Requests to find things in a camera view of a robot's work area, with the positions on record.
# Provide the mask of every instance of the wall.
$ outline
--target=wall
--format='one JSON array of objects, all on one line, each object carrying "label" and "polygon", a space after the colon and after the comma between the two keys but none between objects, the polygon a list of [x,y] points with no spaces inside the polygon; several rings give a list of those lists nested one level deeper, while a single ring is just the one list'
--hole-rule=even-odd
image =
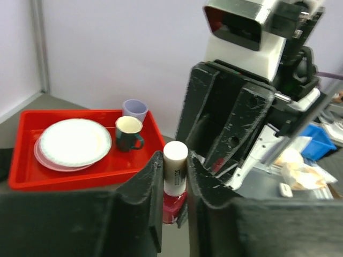
[{"label": "wall", "polygon": [[29,0],[0,1],[0,117],[40,90]]},{"label": "wall", "polygon": [[[141,99],[161,132],[173,137],[190,69],[205,52],[203,3],[44,1],[53,96],[97,109]],[[320,70],[335,72],[343,57],[343,2],[328,0],[326,6],[309,45]]]}]

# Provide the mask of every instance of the tray rim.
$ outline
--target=tray rim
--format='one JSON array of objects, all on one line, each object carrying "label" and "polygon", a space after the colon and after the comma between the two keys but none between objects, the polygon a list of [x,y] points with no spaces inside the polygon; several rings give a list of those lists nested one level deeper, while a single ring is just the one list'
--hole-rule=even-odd
[{"label": "tray rim", "polygon": [[[47,180],[42,180],[42,181],[38,181],[38,182],[20,182],[18,183],[16,181],[17,179],[17,175],[18,175],[18,170],[20,169],[19,167],[19,158],[20,158],[20,154],[22,152],[23,149],[23,145],[22,145],[22,141],[24,138],[24,126],[25,126],[25,122],[26,122],[26,118],[27,115],[29,114],[43,114],[43,113],[54,113],[54,114],[59,114],[61,112],[70,112],[70,111],[75,111],[75,112],[84,112],[84,113],[113,113],[113,112],[122,112],[121,109],[97,109],[97,110],[89,110],[89,109],[73,109],[73,110],[64,110],[64,109],[56,109],[56,110],[26,110],[23,111],[20,114],[19,117],[19,125],[18,125],[18,130],[17,130],[17,136],[16,136],[16,143],[14,146],[14,151],[13,151],[13,157],[12,157],[12,162],[11,162],[11,168],[10,168],[10,173],[9,173],[9,178],[8,178],[8,185],[12,190],[22,190],[22,191],[60,191],[59,189],[50,189],[50,190],[42,190],[40,189],[42,186],[53,186],[53,185],[60,185],[62,183],[70,183],[70,182],[77,182],[77,181],[86,181],[89,179],[89,174],[87,175],[79,175],[79,176],[74,176],[74,177],[63,177],[63,178],[54,178],[54,179],[47,179]],[[158,141],[159,143],[161,143],[161,145],[164,147],[164,145],[166,144],[163,136],[161,135],[159,128],[157,126],[157,123],[151,113],[151,111],[149,110],[147,113],[147,116],[149,115],[150,120],[152,122],[152,125],[158,135]],[[120,173],[120,176],[124,176],[124,175],[130,175],[130,174],[135,174],[139,171],[139,169],[127,169],[124,172]],[[115,177],[118,175],[114,175],[111,174],[112,172],[104,172],[104,173],[96,173],[91,179],[100,179],[100,178],[106,178],[106,177]],[[86,188],[95,188],[97,186],[92,186],[92,187],[80,187],[80,188],[75,188],[75,189],[86,189]]]}]

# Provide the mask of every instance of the stack of plates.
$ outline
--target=stack of plates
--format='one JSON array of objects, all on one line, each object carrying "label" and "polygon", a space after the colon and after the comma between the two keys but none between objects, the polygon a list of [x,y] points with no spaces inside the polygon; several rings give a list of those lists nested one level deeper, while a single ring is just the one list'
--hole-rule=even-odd
[{"label": "stack of plates", "polygon": [[88,119],[67,119],[48,127],[34,146],[43,166],[62,172],[88,168],[111,148],[107,129]]}]

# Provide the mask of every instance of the blue container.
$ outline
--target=blue container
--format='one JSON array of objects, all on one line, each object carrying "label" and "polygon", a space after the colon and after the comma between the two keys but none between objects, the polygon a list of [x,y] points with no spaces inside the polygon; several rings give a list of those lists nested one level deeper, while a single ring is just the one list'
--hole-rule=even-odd
[{"label": "blue container", "polygon": [[318,161],[328,151],[336,150],[336,146],[332,143],[325,130],[315,125],[308,127],[300,134],[302,137],[312,137],[311,142],[306,146],[301,155],[313,161]]}]

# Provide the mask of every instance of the red tray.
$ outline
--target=red tray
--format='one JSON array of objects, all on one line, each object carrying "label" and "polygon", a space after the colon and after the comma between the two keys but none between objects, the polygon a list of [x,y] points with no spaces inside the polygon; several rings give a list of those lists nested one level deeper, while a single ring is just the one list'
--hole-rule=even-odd
[{"label": "red tray", "polygon": [[[24,111],[20,116],[10,170],[10,187],[21,191],[61,191],[127,181],[145,166],[154,152],[163,150],[165,142],[149,111],[141,132],[144,147],[128,153],[119,152],[115,147],[115,121],[121,115],[121,110]],[[81,171],[66,173],[45,168],[34,157],[34,144],[47,127],[70,118],[91,119],[106,127],[112,136],[110,152]]]}]

